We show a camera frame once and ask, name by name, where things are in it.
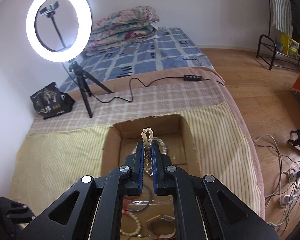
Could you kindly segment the brown leather watch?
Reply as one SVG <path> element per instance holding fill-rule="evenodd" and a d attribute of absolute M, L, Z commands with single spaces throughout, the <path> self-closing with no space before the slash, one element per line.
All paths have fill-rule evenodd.
<path fill-rule="evenodd" d="M 167 214 L 152 217 L 146 222 L 146 231 L 151 239 L 175 239 L 175 218 Z"/>

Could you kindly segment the dark blue bangle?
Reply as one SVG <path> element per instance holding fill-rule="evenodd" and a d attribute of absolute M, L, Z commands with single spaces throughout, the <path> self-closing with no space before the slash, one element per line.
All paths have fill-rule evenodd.
<path fill-rule="evenodd" d="M 132 201 L 128 206 L 131 210 L 141 209 L 139 212 L 143 211 L 153 202 L 153 192 L 151 187 L 147 184 L 143 185 L 142 193 L 139 195 L 140 198 L 138 200 Z"/>

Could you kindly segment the red cord jade pendant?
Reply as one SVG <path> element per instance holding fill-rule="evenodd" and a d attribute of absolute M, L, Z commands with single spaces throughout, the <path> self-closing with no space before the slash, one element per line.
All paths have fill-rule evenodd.
<path fill-rule="evenodd" d="M 132 201 L 138 200 L 139 198 L 140 196 L 124 196 L 122 213 L 129 214 L 129 213 L 139 212 L 141 209 L 131 210 L 128 208 L 128 206 L 131 204 Z"/>

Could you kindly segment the brown cardboard box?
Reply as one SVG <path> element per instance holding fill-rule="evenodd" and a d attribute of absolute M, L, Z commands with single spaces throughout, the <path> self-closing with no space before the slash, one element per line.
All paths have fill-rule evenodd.
<path fill-rule="evenodd" d="M 200 176 L 196 147 L 186 119 L 179 114 L 149 116 L 146 118 L 119 122 L 110 127 L 103 147 L 101 175 L 124 165 L 126 156 L 133 152 L 141 138 L 141 132 L 151 128 L 154 136 L 164 142 L 167 155 L 174 166 L 180 167 L 190 175 Z M 153 179 L 143 175 L 143 184 L 151 187 L 153 202 L 141 212 L 133 213 L 141 223 L 142 239 L 150 239 L 146 231 L 146 222 L 157 215 L 174 216 L 173 197 L 156 196 L 153 190 Z"/>

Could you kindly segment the yellow striped blanket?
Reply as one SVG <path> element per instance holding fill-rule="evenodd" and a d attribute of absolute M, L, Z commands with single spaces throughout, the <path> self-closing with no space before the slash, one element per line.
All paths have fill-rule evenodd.
<path fill-rule="evenodd" d="M 225 102 L 170 114 L 183 116 L 190 126 L 201 172 L 198 177 L 215 176 L 264 216 L 257 154 L 250 135 L 237 121 L 239 114 L 233 114 Z M 113 125 L 30 130 L 16 155 L 10 198 L 38 215 L 80 177 L 102 176 L 103 147 Z"/>

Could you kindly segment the beige plaid blanket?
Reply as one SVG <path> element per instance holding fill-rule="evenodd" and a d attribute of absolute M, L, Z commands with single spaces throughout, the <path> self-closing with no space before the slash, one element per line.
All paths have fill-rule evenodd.
<path fill-rule="evenodd" d="M 230 92 L 223 86 L 223 80 L 219 74 L 208 68 L 193 68 L 192 71 L 202 75 L 204 80 L 199 82 L 161 80 L 157 85 L 150 87 L 143 87 L 138 80 L 113 81 L 111 85 L 117 91 L 117 99 L 111 100 L 108 95 L 105 95 L 103 98 L 106 103 L 98 103 L 93 100 L 91 104 L 96 108 L 96 113 L 92 118 L 89 118 L 83 101 L 78 101 L 70 113 L 50 119 L 35 118 L 30 130 L 36 127 L 46 130 L 53 126 L 78 129 L 113 125 L 123 121 L 208 107 L 225 102 L 233 114 L 239 114 L 237 121 L 243 131 L 249 134 L 243 116 Z"/>

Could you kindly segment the black tripod stand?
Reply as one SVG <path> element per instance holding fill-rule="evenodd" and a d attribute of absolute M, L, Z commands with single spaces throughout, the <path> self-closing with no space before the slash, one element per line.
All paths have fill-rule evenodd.
<path fill-rule="evenodd" d="M 98 81 L 97 78 L 93 77 L 90 73 L 85 71 L 76 61 L 70 63 L 69 70 L 73 71 L 76 76 L 76 83 L 81 91 L 81 96 L 84 101 L 85 107 L 87 109 L 89 118 L 92 118 L 93 113 L 91 111 L 87 95 L 91 97 L 93 96 L 93 93 L 90 90 L 86 79 L 92 81 L 94 84 L 98 85 L 100 88 L 102 88 L 104 91 L 106 91 L 109 94 L 113 93 L 113 91 L 110 90 L 108 87 L 106 87 L 103 83 Z"/>

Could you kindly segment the blue patterned bed sheet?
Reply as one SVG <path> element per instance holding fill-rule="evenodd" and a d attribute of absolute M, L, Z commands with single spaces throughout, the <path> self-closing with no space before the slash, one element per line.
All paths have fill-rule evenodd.
<path fill-rule="evenodd" d="M 97 52 L 79 65 L 101 82 L 179 67 L 213 69 L 209 58 L 183 30 L 165 27 L 153 38 Z"/>

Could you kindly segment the black clothes rack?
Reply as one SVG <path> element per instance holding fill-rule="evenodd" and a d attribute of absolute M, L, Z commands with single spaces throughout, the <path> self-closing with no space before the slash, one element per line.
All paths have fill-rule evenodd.
<path fill-rule="evenodd" d="M 290 37 L 298 42 L 299 50 L 297 57 L 292 57 L 282 52 L 281 34 L 271 25 L 271 5 L 268 0 L 269 22 L 268 31 L 260 35 L 258 39 L 256 58 L 261 59 L 267 66 L 268 70 L 273 68 L 283 68 L 294 71 L 300 71 L 300 0 L 290 0 L 292 10 L 292 27 L 293 31 Z"/>

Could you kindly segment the yellow box on rack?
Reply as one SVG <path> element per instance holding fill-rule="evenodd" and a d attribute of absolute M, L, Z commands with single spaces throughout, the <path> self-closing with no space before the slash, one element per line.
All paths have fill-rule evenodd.
<path fill-rule="evenodd" d="M 290 36 L 281 34 L 281 44 L 283 45 L 282 52 L 288 56 L 297 57 L 299 44 Z"/>

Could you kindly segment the folded floral quilt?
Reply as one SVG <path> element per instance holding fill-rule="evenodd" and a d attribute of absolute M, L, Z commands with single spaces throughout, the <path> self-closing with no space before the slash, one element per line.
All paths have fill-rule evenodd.
<path fill-rule="evenodd" d="M 155 9 L 147 5 L 112 13 L 93 23 L 84 51 L 94 53 L 146 40 L 157 34 L 159 21 Z"/>

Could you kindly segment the black phone holder clamp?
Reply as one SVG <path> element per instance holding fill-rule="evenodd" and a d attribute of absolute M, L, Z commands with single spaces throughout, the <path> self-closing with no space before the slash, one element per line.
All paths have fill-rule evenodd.
<path fill-rule="evenodd" d="M 66 45 L 64 43 L 64 40 L 62 38 L 62 35 L 57 27 L 57 24 L 55 22 L 55 14 L 56 14 L 56 9 L 59 8 L 59 3 L 58 1 L 50 4 L 50 7 L 47 8 L 47 7 L 44 7 L 43 9 L 41 9 L 39 12 L 40 12 L 40 16 L 46 16 L 47 18 L 49 18 L 51 21 L 52 21 L 52 24 L 53 24 L 53 27 L 59 37 L 59 40 L 61 42 L 61 45 L 63 47 L 63 49 L 66 48 Z"/>

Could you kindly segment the striped hanging cloth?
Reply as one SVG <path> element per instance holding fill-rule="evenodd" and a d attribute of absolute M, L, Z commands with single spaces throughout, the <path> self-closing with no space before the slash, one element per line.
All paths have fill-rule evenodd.
<path fill-rule="evenodd" d="M 270 0 L 270 5 L 271 25 L 276 30 L 290 36 L 293 31 L 290 0 Z"/>

